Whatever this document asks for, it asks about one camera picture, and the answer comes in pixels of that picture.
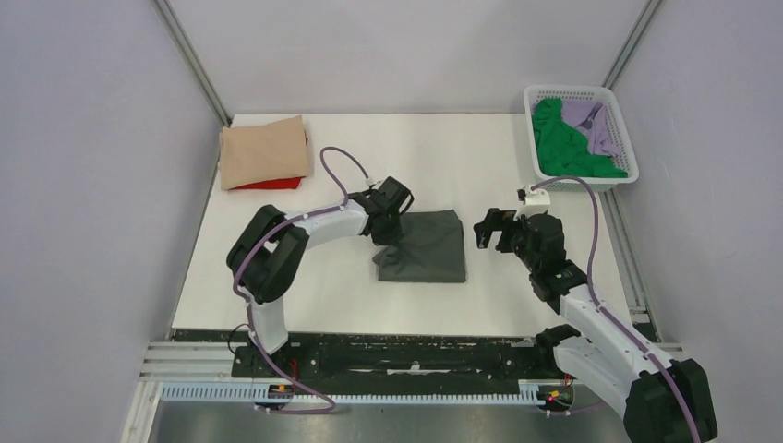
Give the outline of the grey t shirt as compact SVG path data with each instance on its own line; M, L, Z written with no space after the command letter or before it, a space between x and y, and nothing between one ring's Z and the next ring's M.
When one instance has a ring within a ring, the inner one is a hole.
M406 213L401 229L401 236L373 257L379 281L467 281L464 226L455 210Z

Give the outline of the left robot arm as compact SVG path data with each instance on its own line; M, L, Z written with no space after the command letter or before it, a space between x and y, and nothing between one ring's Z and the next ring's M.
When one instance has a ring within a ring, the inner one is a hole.
M265 205L258 209L230 249L226 265L234 279L233 290L246 305L259 369L274 377L290 364L290 352L284 346L289 332L283 296L304 254L354 236L367 236L374 245L390 245L401 238L401 217L414 201L410 189L389 176L321 208L284 212Z

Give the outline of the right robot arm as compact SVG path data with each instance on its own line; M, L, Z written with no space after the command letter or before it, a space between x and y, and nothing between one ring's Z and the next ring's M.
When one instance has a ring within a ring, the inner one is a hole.
M536 370L561 372L591 389L622 420L632 442L709 442L718 427L707 375L693 359L679 360L620 318L565 250L560 219L491 208L474 226L485 249L519 258L534 294L565 324L535 337Z

